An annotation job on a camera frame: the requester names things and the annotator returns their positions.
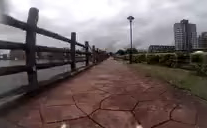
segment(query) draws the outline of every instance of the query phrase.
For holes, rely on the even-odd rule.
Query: brick pavement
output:
[[[207,105],[109,59],[0,116],[0,128],[207,128]]]

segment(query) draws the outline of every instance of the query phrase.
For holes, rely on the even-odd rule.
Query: hedge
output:
[[[167,67],[194,70],[198,75],[207,77],[207,53],[152,53],[133,55],[134,63],[157,64]]]

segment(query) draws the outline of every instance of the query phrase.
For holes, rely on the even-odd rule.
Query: sky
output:
[[[29,8],[39,9],[38,26],[70,38],[77,33],[80,43],[116,51],[129,47],[129,22],[133,21],[133,43],[138,49],[149,45],[174,45],[173,25],[182,19],[207,31],[207,0],[0,0],[0,13],[27,20]],[[25,32],[0,24],[0,39],[25,42]],[[68,47],[41,35],[37,44]]]

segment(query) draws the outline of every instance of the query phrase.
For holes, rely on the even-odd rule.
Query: tree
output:
[[[131,48],[127,48],[125,52],[126,52],[126,54],[130,54],[130,51],[131,51]],[[136,48],[132,48],[132,53],[137,54],[138,50]]]
[[[119,54],[119,55],[125,55],[126,52],[125,52],[124,50],[122,50],[122,49],[119,49],[119,50],[116,52],[116,54]]]

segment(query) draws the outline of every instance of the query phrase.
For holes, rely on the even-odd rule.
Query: grass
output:
[[[207,78],[196,76],[194,72],[147,64],[133,64],[130,66],[142,74],[167,81],[207,100]]]

